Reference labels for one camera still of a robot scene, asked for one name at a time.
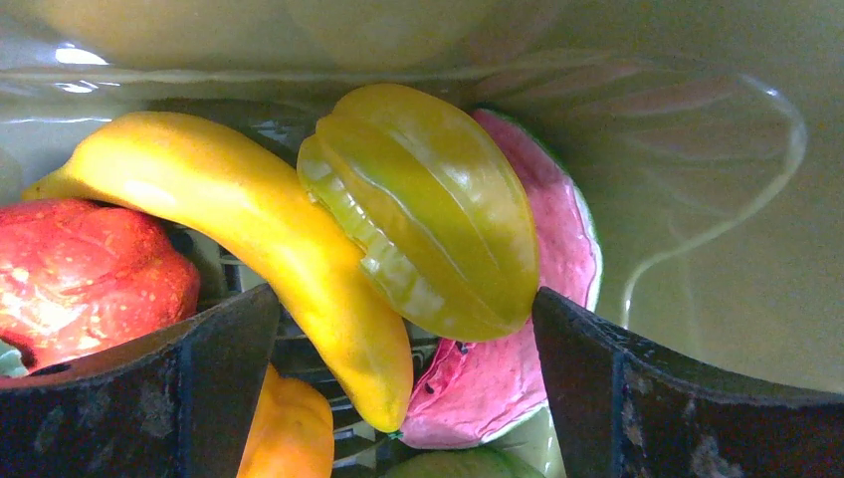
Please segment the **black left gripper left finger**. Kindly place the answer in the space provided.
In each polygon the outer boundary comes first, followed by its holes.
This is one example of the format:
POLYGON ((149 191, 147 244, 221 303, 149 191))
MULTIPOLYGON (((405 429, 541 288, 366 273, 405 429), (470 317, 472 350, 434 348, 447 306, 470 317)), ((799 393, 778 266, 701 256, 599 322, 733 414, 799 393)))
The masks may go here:
POLYGON ((259 286, 121 346, 1 382, 5 477, 233 477, 281 306, 259 286))

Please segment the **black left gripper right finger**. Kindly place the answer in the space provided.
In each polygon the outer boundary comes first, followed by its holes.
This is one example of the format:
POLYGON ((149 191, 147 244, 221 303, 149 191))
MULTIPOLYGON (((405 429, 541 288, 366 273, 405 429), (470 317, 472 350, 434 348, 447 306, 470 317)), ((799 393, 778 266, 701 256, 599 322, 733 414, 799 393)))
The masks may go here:
POLYGON ((535 343, 570 477, 839 477, 840 394, 684 356, 543 288, 535 343))

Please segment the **yellow green starfruit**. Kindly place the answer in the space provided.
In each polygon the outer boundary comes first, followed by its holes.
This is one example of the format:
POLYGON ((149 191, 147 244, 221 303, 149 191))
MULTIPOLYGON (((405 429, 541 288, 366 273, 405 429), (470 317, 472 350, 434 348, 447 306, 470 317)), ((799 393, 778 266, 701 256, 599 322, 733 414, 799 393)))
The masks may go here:
POLYGON ((527 194, 468 114, 407 86, 364 86, 316 122, 297 171, 403 318, 461 342, 528 320, 539 260, 527 194))

